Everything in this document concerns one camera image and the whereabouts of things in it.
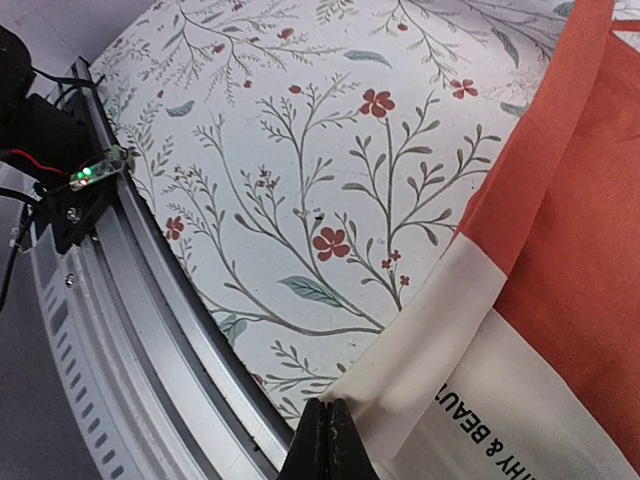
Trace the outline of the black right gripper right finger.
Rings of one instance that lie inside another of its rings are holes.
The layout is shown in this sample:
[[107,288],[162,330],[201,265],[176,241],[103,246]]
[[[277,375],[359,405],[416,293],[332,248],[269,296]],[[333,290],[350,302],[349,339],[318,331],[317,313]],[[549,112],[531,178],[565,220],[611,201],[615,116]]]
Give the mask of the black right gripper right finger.
[[328,407],[326,442],[328,479],[378,480],[344,399],[336,399]]

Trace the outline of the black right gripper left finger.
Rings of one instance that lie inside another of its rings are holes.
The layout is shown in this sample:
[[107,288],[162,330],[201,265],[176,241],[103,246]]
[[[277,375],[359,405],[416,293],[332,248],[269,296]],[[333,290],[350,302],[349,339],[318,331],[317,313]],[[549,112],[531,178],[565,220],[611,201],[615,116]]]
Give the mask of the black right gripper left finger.
[[321,480],[326,476],[326,404],[309,400],[278,480]]

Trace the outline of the red and white underwear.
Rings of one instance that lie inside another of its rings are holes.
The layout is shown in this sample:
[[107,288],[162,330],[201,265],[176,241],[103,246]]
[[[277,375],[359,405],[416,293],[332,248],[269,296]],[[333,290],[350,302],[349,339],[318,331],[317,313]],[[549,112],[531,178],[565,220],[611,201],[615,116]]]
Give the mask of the red and white underwear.
[[639,475],[639,55],[575,3],[415,297],[328,391],[394,479]]

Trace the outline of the floral patterned table mat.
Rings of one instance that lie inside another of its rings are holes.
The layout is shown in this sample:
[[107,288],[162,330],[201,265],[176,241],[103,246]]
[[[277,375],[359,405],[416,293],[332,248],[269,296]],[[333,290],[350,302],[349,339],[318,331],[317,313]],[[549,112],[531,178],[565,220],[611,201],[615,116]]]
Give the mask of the floral patterned table mat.
[[295,425],[416,295],[568,1],[157,1],[95,61],[134,184]]

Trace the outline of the aluminium front rail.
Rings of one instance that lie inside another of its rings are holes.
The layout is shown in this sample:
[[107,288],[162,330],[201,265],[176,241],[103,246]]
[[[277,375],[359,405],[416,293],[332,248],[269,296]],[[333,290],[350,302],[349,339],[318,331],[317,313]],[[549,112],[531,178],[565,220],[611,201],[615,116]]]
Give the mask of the aluminium front rail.
[[166,230],[152,155],[172,133],[129,74],[74,93],[66,111],[98,148],[133,147],[134,172],[96,212],[59,200],[30,253],[68,405],[103,479],[273,479],[292,433],[214,325]]

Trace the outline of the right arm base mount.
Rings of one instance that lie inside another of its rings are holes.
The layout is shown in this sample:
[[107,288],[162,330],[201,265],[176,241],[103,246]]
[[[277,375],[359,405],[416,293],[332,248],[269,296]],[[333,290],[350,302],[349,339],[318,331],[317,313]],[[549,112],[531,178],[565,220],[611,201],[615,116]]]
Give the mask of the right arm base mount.
[[78,60],[53,77],[57,99],[31,92],[41,76],[24,42],[1,31],[1,158],[38,182],[41,218],[64,254],[89,235],[114,201],[120,174],[133,167],[106,122],[99,81]]

